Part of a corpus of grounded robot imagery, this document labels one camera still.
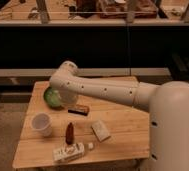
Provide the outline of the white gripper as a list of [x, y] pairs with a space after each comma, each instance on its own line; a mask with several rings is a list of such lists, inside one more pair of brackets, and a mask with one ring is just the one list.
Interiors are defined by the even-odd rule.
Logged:
[[71, 91], [60, 90], [59, 96], [60, 96], [62, 105], [66, 108], [74, 107], [78, 101], [78, 95]]

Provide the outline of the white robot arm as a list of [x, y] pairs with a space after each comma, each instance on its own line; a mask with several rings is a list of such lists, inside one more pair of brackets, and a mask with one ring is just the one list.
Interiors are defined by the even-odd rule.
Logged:
[[150, 114], [150, 170], [189, 171], [189, 83], [162, 85], [82, 78], [71, 61], [50, 77], [50, 86], [70, 103], [77, 94], [133, 106]]

